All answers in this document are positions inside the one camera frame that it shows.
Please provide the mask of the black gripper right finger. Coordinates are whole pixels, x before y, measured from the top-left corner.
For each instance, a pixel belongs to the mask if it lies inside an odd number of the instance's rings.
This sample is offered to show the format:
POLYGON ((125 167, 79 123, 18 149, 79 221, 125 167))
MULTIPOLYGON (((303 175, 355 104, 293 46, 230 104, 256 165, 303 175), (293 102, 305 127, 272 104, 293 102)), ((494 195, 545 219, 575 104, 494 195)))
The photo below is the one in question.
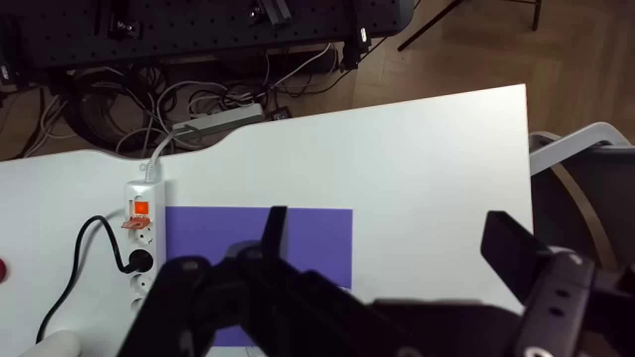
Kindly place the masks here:
POLYGON ((595 266, 571 252, 551 252, 502 211, 486 215, 480 254, 524 306, 510 353, 575 357, 595 266))

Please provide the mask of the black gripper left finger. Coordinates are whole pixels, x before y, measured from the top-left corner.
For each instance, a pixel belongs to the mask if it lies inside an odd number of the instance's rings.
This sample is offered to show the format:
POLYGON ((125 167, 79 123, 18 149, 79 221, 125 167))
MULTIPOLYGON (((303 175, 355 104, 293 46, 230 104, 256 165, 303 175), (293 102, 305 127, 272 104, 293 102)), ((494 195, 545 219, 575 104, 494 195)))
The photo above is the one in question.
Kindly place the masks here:
POLYGON ((365 308, 281 258, 285 219, 285 207, 272 207, 262 238, 232 246, 218 264, 168 260, 117 357, 204 357, 226 328, 268 357, 369 357, 365 308))

